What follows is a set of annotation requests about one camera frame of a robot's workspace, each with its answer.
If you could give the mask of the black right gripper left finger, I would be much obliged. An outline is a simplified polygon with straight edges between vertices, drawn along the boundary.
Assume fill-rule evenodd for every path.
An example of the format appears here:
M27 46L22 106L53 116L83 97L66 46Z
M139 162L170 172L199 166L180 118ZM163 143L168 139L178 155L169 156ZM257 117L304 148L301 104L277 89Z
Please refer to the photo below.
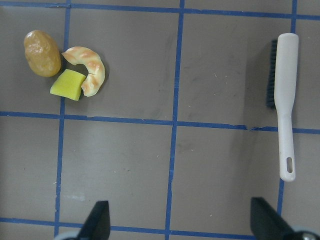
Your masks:
M111 233L110 209L107 200L97 201L80 229L78 240L108 240Z

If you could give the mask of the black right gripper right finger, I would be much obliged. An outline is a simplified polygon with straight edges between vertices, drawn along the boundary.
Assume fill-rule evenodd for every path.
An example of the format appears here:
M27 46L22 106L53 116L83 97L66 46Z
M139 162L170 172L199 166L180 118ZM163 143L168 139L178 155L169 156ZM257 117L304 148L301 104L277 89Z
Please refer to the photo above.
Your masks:
M294 231L263 197L250 200L250 229L256 240L299 240Z

